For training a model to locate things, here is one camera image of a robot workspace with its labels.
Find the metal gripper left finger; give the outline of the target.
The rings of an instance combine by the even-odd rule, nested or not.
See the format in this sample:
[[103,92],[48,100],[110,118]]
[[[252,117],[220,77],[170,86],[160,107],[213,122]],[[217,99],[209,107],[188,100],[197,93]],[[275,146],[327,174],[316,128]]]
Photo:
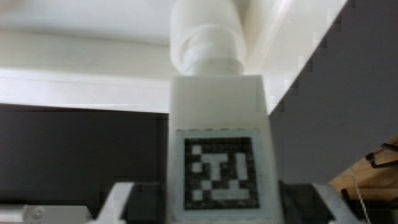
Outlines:
[[158,182],[117,182],[94,224],[162,224],[163,194]]

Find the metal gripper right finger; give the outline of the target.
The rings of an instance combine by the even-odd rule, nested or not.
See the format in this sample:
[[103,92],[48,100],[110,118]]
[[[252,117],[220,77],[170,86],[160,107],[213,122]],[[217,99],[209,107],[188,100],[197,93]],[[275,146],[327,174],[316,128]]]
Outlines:
[[284,224],[366,224],[327,184],[282,184]]

